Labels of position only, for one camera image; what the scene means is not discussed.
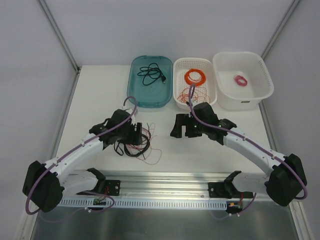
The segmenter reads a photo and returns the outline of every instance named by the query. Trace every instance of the red wire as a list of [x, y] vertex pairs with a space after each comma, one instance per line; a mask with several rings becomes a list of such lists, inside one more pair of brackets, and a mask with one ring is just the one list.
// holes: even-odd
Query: red wire
[[[192, 79], [190, 77], [191, 73], [198, 73], [200, 74], [200, 78], [199, 79]], [[188, 85], [192, 85], [195, 84], [196, 87], [201, 86], [202, 84], [204, 84], [207, 80], [207, 77], [205, 75], [205, 73], [199, 69], [195, 69], [195, 68], [191, 68], [189, 71], [186, 72], [186, 74], [184, 75], [184, 80]]]

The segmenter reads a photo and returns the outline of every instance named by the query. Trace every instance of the blue plastic tray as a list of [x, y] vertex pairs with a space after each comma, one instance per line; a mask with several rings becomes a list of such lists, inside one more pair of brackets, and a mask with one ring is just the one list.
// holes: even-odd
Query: blue plastic tray
[[[147, 67], [151, 63], [158, 64], [166, 77], [165, 83], [158, 79], [149, 86], [143, 85], [144, 77], [137, 74], [140, 72], [141, 67]], [[148, 83], [151, 80], [147, 76], [144, 81]], [[164, 56], [139, 56], [132, 61], [126, 95], [135, 97], [138, 107], [162, 108], [172, 97], [172, 86], [173, 65], [169, 58]]]

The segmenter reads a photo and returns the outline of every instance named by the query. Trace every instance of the white tabletop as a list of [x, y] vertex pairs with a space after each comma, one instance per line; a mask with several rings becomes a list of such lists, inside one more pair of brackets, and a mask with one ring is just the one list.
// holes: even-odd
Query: white tabletop
[[[106, 118], [116, 109], [121, 109], [127, 96], [130, 66], [127, 65], [84, 65], [76, 85], [71, 107], [67, 116], [57, 156], [61, 156], [78, 143], [89, 129]], [[260, 109], [249, 111], [228, 111], [218, 103], [213, 106], [219, 119], [229, 119], [241, 128], [251, 139], [269, 146]], [[174, 99], [162, 108], [138, 108], [136, 121], [144, 127], [155, 123], [153, 149], [162, 150], [156, 165], [128, 157], [119, 156], [113, 146], [91, 157], [78, 169], [96, 168], [105, 171], [174, 172], [174, 173], [232, 173], [240, 170], [258, 173], [261, 170], [236, 151], [221, 146], [207, 136], [197, 138], [170, 137], [176, 114], [187, 113], [177, 107]], [[156, 163], [159, 150], [153, 150], [146, 162]]]

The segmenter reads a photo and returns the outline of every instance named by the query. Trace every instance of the white plastic bin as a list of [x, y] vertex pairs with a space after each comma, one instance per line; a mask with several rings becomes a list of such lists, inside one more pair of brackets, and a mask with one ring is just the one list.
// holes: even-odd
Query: white plastic bin
[[[195, 88], [195, 91], [200, 96], [199, 102], [208, 102], [211, 106], [217, 101], [217, 87], [214, 81], [214, 69], [212, 63], [203, 58], [196, 57], [184, 57], [174, 62], [173, 65], [173, 98], [176, 105], [184, 110], [189, 110], [189, 106], [184, 102], [179, 101], [179, 95], [183, 90], [190, 87], [185, 81], [185, 74], [190, 69], [199, 69], [203, 71], [206, 76], [206, 81], [201, 88]], [[198, 76], [198, 73], [192, 75], [194, 79]]]
[[[256, 53], [219, 52], [212, 62], [218, 88], [217, 101], [224, 109], [252, 109], [274, 92], [267, 67]], [[247, 80], [246, 86], [237, 84], [237, 75]]]

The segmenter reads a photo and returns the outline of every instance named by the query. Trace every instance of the white wall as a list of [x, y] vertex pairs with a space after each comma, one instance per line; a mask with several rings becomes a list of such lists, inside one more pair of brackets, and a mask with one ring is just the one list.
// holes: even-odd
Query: white wall
[[80, 65], [261, 54], [292, 0], [47, 0]]
[[303, 201], [320, 239], [320, 1], [303, 0], [266, 59], [274, 94], [266, 101], [277, 145], [300, 156], [308, 180]]
[[0, 239], [14, 239], [28, 165], [48, 159], [75, 72], [36, 0], [0, 2]]

